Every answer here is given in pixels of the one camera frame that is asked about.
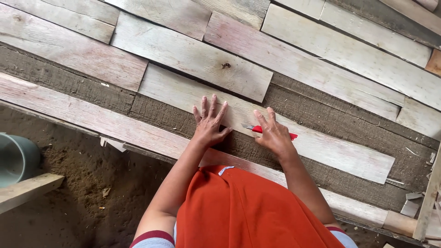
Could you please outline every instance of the green bucket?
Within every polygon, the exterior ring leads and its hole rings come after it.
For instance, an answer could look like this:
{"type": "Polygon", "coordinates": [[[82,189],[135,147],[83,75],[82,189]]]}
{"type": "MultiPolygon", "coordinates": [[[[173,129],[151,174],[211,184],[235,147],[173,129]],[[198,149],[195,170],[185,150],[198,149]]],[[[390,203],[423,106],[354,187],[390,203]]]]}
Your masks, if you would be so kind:
{"type": "Polygon", "coordinates": [[[32,141],[0,133],[0,188],[31,178],[40,164],[40,150],[32,141]]]}

